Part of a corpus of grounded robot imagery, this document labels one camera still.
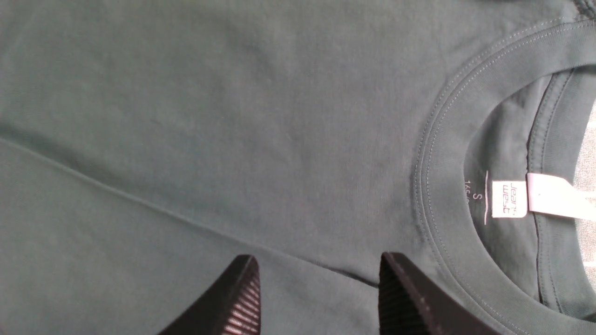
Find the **neck label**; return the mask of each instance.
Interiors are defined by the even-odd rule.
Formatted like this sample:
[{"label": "neck label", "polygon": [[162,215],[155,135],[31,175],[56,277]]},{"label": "neck label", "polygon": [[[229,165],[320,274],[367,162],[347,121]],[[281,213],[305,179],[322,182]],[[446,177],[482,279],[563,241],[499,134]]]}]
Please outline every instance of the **neck label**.
[{"label": "neck label", "polygon": [[523,218],[527,214],[525,181],[492,182],[492,217]]}]

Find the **white tag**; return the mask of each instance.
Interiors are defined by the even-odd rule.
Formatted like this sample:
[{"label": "white tag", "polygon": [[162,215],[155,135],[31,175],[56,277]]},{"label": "white tag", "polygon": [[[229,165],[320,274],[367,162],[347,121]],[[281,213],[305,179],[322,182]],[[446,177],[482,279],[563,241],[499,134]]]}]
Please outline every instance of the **white tag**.
[{"label": "white tag", "polygon": [[523,218],[527,214],[525,181],[492,182],[492,217]]},{"label": "white tag", "polygon": [[596,207],[563,178],[528,173],[527,188],[533,212],[596,221]]}]

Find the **dark green t-shirt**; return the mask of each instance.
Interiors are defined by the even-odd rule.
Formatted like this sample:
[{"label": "dark green t-shirt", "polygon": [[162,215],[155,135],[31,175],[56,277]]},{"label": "dark green t-shirt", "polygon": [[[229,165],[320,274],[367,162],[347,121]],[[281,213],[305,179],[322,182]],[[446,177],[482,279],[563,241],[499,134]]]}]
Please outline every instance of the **dark green t-shirt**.
[{"label": "dark green t-shirt", "polygon": [[402,252],[507,334],[594,334],[573,221],[588,1],[0,1],[0,328],[155,334],[238,254],[262,332],[378,333]]}]

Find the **crew neck collar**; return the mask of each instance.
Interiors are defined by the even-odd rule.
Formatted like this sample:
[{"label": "crew neck collar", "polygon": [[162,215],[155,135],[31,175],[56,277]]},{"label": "crew neck collar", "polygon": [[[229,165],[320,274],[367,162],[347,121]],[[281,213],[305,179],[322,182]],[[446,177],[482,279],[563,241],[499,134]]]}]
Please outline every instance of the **crew neck collar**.
[{"label": "crew neck collar", "polygon": [[596,64],[594,21],[529,32],[466,67],[471,70],[445,89],[424,131],[414,183],[419,219],[451,289],[499,331],[596,333],[596,324],[548,309],[503,274],[474,229],[462,189],[466,150],[493,108],[541,76],[587,64]]}]

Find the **fabric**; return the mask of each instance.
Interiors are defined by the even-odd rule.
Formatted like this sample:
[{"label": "fabric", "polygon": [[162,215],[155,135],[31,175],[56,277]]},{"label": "fabric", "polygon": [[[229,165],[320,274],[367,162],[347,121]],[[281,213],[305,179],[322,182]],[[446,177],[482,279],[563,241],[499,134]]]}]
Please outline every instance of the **fabric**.
[{"label": "fabric", "polygon": [[464,179],[475,136],[504,129],[485,123],[495,110],[527,122],[495,139],[541,154],[516,154],[516,173],[573,178],[583,131],[565,125],[581,116],[564,116],[589,95],[572,69],[596,64],[592,1],[25,0],[0,13],[6,335],[156,334],[240,254],[259,260],[262,334],[375,334],[387,251],[500,333],[596,333],[582,320],[592,296],[574,304],[583,286],[565,280],[587,283],[573,223],[481,231]]}]

